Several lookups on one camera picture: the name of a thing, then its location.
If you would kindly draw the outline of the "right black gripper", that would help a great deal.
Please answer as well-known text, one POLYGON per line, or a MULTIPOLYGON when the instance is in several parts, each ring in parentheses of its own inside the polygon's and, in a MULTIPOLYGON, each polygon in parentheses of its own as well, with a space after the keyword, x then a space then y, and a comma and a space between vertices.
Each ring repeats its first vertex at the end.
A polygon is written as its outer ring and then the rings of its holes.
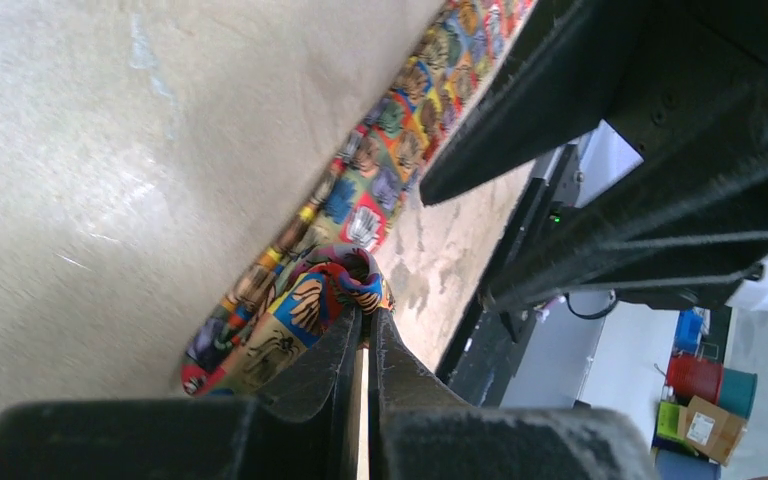
POLYGON ((768 1, 539 2, 421 199, 457 197, 603 122, 644 161, 532 245, 523 293, 763 277, 768 1))

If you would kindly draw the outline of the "colourful patterned tie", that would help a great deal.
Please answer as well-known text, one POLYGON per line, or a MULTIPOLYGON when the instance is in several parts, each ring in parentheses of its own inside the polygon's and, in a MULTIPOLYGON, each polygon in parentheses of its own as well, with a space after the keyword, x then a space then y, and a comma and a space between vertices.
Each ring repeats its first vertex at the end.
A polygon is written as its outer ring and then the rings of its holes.
POLYGON ((309 199, 194 333, 180 366, 186 394, 252 393, 345 311, 393 309, 374 252, 425 168, 512 58, 533 9, 531 1, 443 4, 309 199))

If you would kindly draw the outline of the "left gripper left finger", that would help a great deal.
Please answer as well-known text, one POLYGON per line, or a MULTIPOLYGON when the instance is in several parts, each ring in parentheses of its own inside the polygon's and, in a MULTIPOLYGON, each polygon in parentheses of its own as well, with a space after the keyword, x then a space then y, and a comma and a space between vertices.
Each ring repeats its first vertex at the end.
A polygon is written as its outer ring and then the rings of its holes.
POLYGON ((323 337, 259 390, 253 479, 354 479, 363 314, 349 307, 323 337))

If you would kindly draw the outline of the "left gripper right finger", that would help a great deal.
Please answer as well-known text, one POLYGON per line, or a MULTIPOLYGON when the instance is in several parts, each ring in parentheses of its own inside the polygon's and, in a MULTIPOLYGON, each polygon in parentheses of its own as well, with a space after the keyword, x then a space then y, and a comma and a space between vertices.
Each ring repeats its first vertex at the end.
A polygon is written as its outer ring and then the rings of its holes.
POLYGON ((404 344, 387 309, 370 320, 368 454, 372 479, 443 479, 442 418, 471 407, 404 344))

